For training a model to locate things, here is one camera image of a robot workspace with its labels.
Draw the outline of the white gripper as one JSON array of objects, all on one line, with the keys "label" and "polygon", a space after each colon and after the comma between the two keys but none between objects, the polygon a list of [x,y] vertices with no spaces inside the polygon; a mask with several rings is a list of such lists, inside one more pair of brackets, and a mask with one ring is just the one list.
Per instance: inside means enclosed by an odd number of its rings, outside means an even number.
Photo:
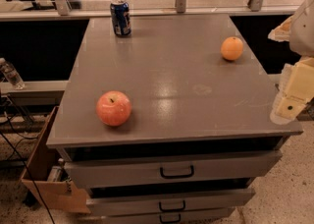
[{"label": "white gripper", "polygon": [[270,119],[285,125],[295,120],[314,98],[314,0],[304,0],[292,17],[270,31],[268,38],[289,41],[291,51],[309,56],[301,57],[294,65],[285,64],[282,69]]}]

